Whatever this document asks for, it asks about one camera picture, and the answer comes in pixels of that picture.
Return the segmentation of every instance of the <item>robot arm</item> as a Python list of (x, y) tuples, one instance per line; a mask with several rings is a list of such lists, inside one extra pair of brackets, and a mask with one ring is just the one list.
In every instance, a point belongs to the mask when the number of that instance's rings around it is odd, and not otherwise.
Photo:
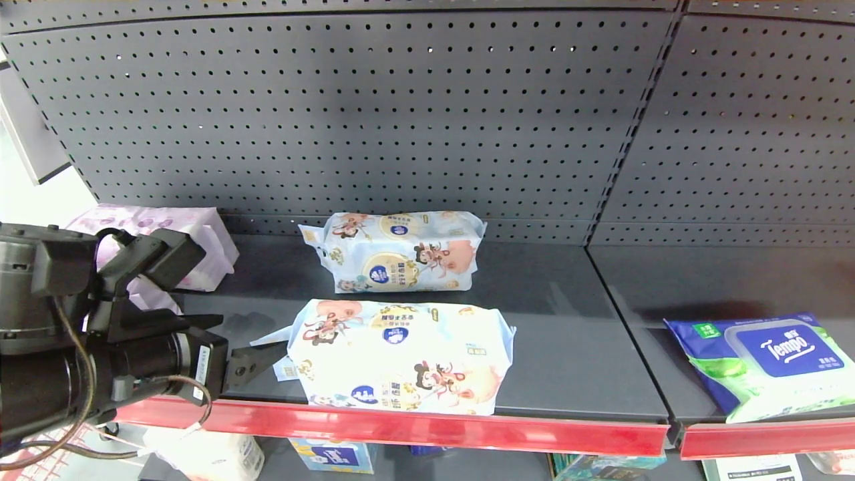
[[(107, 235), (122, 249), (96, 270), (97, 245)], [(143, 312), (130, 301), (127, 284), (136, 276), (171, 290), (204, 256), (189, 235), (166, 229), (140, 236), (110, 229), (92, 236), (57, 226), (0, 224), (4, 450), (77, 420), (106, 422), (116, 408), (153, 395), (178, 395), (204, 406), (284, 357), (286, 344), (280, 342), (234, 349), (229, 359), (228, 341), (206, 331), (222, 316)], [(194, 379), (209, 399), (190, 384)], [(90, 396), (91, 408), (82, 413)]]

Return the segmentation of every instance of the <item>wire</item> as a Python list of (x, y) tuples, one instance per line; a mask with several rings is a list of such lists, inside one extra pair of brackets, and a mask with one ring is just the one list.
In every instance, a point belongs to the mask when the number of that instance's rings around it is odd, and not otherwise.
[(127, 232), (126, 230), (116, 229), (114, 227), (107, 227), (106, 229), (99, 230), (95, 236), (98, 238), (98, 244), (101, 243), (105, 238), (112, 235), (116, 242), (122, 244), (123, 246), (127, 246), (131, 242), (133, 242), (136, 237), (133, 234)]
[(84, 372), (84, 381), (86, 385), (86, 398), (83, 401), (83, 407), (77, 412), (77, 417), (74, 420), (74, 423), (71, 425), (71, 429), (65, 433), (63, 437), (61, 437), (58, 441), (54, 442), (52, 446), (47, 448), (45, 451), (42, 451), (39, 454), (34, 455), (32, 458), (27, 458), (25, 460), (15, 461), (11, 463), (0, 463), (0, 471), (12, 471), (18, 469), (24, 469), (27, 466), (34, 465), (41, 460), (44, 460), (51, 454), (54, 454), (56, 451), (65, 446), (71, 438), (77, 434), (77, 431), (86, 421), (86, 417), (92, 409), (92, 402), (95, 400), (95, 367), (92, 365), (91, 359), (89, 359), (89, 354), (86, 352), (86, 348), (83, 347), (83, 343), (80, 341), (80, 338), (77, 336), (77, 333), (74, 332), (74, 327), (71, 325), (71, 320), (68, 319), (68, 315), (62, 309), (62, 303), (60, 298), (52, 297), (54, 309), (56, 310), (56, 314), (62, 322), (62, 327), (68, 332), (68, 336), (71, 338), (71, 342), (74, 344), (74, 347), (77, 349), (77, 355), (80, 358), (80, 362), (83, 363), (85, 369)]
[[(199, 418), (199, 421), (197, 421), (196, 424), (197, 425), (203, 425), (205, 423), (205, 421), (207, 421), (208, 418), (210, 417), (211, 410), (213, 409), (213, 401), (211, 400), (211, 393), (210, 393), (210, 391), (208, 391), (208, 388), (206, 388), (204, 386), (204, 384), (200, 383), (196, 379), (193, 379), (192, 377), (187, 377), (187, 376), (179, 376), (176, 374), (176, 375), (171, 375), (171, 376), (152, 377), (149, 379), (145, 379), (144, 381), (148, 382), (148, 383), (161, 383), (164, 381), (176, 381), (176, 382), (180, 382), (180, 383), (187, 383), (187, 384), (192, 385), (193, 387), (198, 388), (199, 390), (202, 391), (202, 394), (204, 396), (203, 401), (207, 400), (208, 404), (205, 405), (205, 410), (202, 414), (202, 417)], [(58, 449), (62, 449), (62, 450), (68, 451), (70, 453), (79, 454), (79, 455), (84, 456), (86, 458), (92, 458), (94, 460), (129, 460), (131, 458), (136, 458), (136, 457), (142, 455), (140, 452), (143, 451), (143, 449), (140, 449), (139, 451), (127, 451), (125, 453), (102, 453), (100, 451), (95, 451), (93, 449), (84, 448), (82, 446), (78, 446), (76, 444), (71, 444), (68, 442), (65, 442), (61, 445), (60, 441), (28, 441), (28, 442), (22, 442), (20, 447), (18, 448), (18, 450), (29, 449), (29, 448), (48, 448), (46, 451), (44, 451), (43, 453), (40, 453), (38, 455), (38, 456), (40, 456), (44, 453), (47, 453), (48, 451), (56, 452)]]

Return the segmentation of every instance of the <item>red shelf edge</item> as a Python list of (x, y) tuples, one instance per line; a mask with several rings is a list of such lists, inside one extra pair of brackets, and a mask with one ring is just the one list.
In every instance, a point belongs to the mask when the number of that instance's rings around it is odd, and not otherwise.
[[(201, 407), (153, 397), (119, 409), (116, 421), (185, 428)], [(667, 425), (511, 416), (451, 416), (332, 409), (284, 402), (219, 400), (207, 431), (384, 444), (423, 444), (545, 453), (659, 456)]]
[(686, 428), (684, 460), (731, 456), (816, 453), (855, 448), (855, 418), (736, 425), (699, 424)]

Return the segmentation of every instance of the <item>green wipes package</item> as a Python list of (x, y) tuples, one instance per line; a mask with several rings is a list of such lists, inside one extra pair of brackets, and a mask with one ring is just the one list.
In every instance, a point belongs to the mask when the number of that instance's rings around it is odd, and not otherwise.
[(809, 313), (665, 323), (729, 423), (855, 404), (855, 365)]

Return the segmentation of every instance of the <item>pegboard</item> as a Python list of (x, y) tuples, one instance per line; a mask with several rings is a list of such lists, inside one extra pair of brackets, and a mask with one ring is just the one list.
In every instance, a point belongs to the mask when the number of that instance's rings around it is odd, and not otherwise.
[(459, 9), (663, 9), (677, 0), (11, 0), (0, 2), (3, 33), (116, 21), (245, 14), (362, 13)]
[(689, 12), (697, 14), (751, 15), (808, 21), (833, 21), (855, 23), (855, 2), (838, 0), (836, 2), (800, 2), (787, 0), (776, 2), (734, 2), (720, 0), (691, 0)]
[(853, 47), (848, 26), (686, 16), (602, 221), (855, 224)]
[[(323, 226), (327, 217), (307, 216), (222, 216), (232, 234), (301, 235), (298, 225)], [(587, 223), (573, 221), (489, 221), (484, 238), (493, 242), (532, 242), (540, 244), (579, 244)]]
[(732, 223), (600, 223), (599, 246), (855, 246), (855, 226)]
[(581, 244), (669, 18), (236, 16), (3, 44), (101, 201), (468, 210), (500, 239)]

